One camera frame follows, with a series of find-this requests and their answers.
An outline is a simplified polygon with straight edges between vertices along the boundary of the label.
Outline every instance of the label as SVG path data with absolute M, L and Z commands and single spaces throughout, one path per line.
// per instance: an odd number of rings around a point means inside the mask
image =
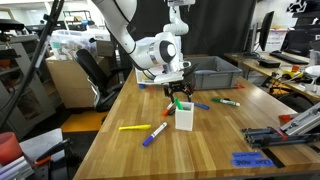
M 261 159 L 261 152 L 235 152 L 232 153 L 234 159 Z
M 268 167 L 274 166 L 270 159 L 235 159 L 231 160 L 236 167 Z

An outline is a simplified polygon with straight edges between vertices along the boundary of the shelf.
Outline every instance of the shelf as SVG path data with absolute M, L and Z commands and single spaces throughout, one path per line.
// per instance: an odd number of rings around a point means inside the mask
M 18 69 L 20 69 L 20 67 L 12 67 L 12 68 L 10 68 L 8 70 L 0 71 L 0 76 L 4 75 L 4 74 L 7 74 L 7 73 L 10 73 L 10 72 L 13 72 L 13 71 L 16 71 Z

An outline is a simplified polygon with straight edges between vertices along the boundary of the office chair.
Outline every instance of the office chair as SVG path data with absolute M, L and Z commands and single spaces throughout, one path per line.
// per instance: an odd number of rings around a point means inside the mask
M 80 49 L 76 54 L 76 61 L 88 74 L 88 81 L 90 82 L 91 88 L 95 93 L 93 102 L 94 109 L 97 112 L 105 112 L 110 110 L 123 84 L 117 84 L 109 87 L 108 83 L 115 75 L 117 75 L 119 72 L 127 70 L 128 68 L 114 68 L 111 69 L 109 75 L 106 75 L 86 49 Z

